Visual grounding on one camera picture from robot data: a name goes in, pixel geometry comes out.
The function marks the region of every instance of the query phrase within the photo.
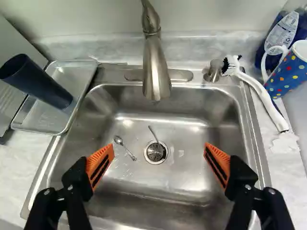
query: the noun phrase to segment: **faucet handle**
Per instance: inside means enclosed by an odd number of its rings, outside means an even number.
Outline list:
[[[143,5],[142,26],[146,34],[156,34],[160,32],[160,17],[149,0],[141,0]]]

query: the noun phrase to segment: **backsplash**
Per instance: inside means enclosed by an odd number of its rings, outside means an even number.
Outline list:
[[[203,65],[226,54],[241,54],[252,62],[264,32],[203,31],[197,33],[162,33],[162,44],[168,62]],[[99,62],[141,64],[142,34],[57,36],[33,40],[49,60],[89,59]]]

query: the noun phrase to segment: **faucet spout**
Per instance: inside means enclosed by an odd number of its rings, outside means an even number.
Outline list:
[[[143,56],[143,94],[159,101],[171,95],[171,80],[160,40],[160,17],[149,0],[143,5],[142,26],[145,35]]]
[[[143,56],[143,94],[150,100],[159,101],[171,95],[171,80],[158,36],[145,40]]]

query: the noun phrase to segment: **dark blue tumbler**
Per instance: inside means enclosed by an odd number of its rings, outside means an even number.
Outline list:
[[[0,79],[58,109],[65,109],[73,100],[69,92],[26,54],[18,54],[8,60],[0,68]]]

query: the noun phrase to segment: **blue cup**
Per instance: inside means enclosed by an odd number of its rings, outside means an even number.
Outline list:
[[[280,49],[283,52],[279,65],[268,77],[265,71],[266,54],[262,58],[261,71],[263,78],[268,80],[265,89],[273,99],[284,96],[298,85],[307,80],[307,40],[296,41],[291,50],[284,46],[272,46],[270,49]]]

